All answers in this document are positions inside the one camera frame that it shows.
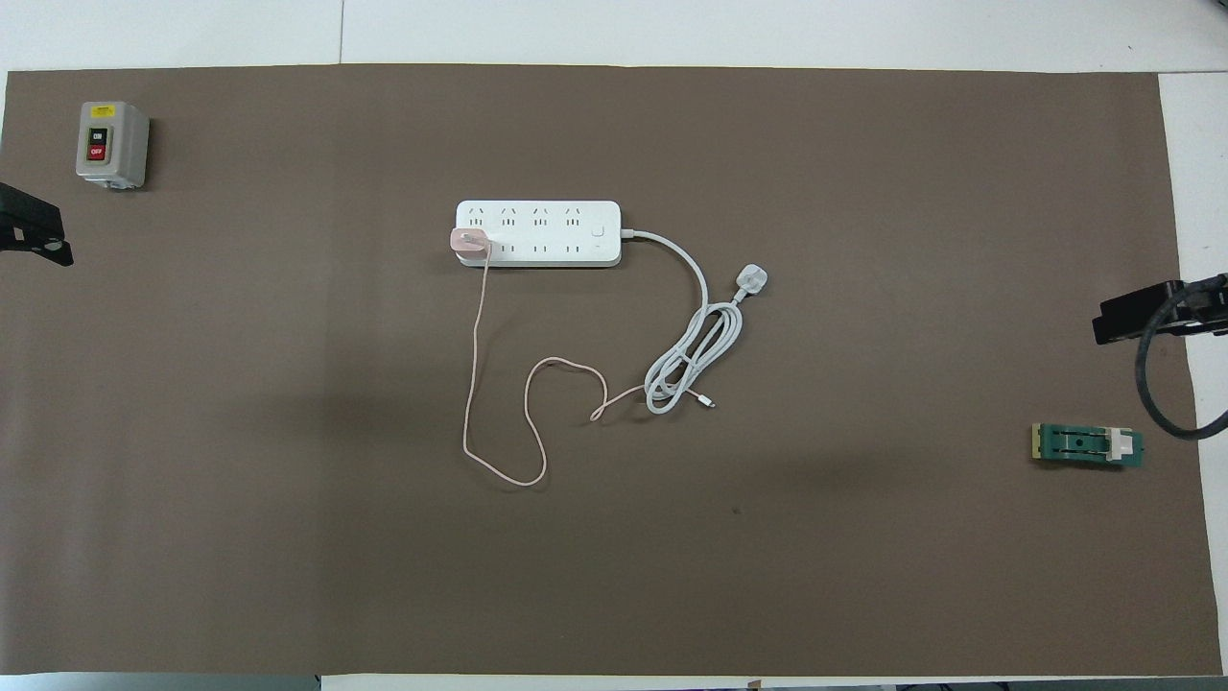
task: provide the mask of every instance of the power strip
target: power strip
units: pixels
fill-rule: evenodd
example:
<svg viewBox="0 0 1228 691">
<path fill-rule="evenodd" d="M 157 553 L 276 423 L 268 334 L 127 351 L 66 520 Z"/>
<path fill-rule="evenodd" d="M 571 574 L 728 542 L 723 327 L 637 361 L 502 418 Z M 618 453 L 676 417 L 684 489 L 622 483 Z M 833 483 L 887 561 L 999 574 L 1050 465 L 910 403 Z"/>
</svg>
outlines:
<svg viewBox="0 0 1228 691">
<path fill-rule="evenodd" d="M 623 258 L 614 201 L 468 200 L 457 204 L 454 227 L 485 232 L 491 266 L 613 266 Z M 457 258 L 485 264 L 484 257 Z"/>
</svg>

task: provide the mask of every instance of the pink charger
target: pink charger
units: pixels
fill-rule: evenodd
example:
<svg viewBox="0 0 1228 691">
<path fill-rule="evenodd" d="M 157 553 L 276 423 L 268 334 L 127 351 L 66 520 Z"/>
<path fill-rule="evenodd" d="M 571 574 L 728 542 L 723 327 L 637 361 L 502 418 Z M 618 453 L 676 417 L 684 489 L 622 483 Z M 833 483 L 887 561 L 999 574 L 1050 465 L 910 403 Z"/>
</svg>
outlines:
<svg viewBox="0 0 1228 691">
<path fill-rule="evenodd" d="M 490 247 L 490 238 L 480 227 L 453 227 L 449 242 L 452 250 L 465 259 L 483 259 Z"/>
</svg>

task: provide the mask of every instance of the gray switch box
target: gray switch box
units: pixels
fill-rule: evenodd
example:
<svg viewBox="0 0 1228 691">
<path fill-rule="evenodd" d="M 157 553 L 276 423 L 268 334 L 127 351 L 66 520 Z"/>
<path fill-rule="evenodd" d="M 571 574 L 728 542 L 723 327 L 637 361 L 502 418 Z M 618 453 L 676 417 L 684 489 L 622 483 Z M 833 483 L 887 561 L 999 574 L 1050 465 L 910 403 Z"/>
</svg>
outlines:
<svg viewBox="0 0 1228 691">
<path fill-rule="evenodd" d="M 77 174 L 111 189 L 142 185 L 149 139 L 150 119 L 131 103 L 85 103 L 77 134 Z"/>
</svg>

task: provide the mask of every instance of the brown mat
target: brown mat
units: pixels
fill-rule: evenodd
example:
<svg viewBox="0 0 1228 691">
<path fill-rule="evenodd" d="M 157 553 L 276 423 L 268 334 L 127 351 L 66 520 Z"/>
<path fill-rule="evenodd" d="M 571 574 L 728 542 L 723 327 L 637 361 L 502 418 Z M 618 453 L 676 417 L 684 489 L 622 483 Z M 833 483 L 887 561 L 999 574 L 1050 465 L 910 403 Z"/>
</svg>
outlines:
<svg viewBox="0 0 1228 691">
<path fill-rule="evenodd" d="M 155 119 L 142 191 L 74 176 L 99 98 Z M 77 257 L 0 255 L 2 673 L 1219 673 L 1196 447 L 1089 323 L 1178 275 L 1153 75 L 18 72 L 0 163 Z M 588 425 L 550 372 L 544 487 L 462 457 L 484 196 L 615 199 L 720 298 L 764 265 L 718 407 Z M 529 366 L 629 387 L 694 301 L 639 242 L 492 272 L 476 449 L 532 476 Z M 1033 422 L 1146 468 L 1035 464 Z"/>
</svg>

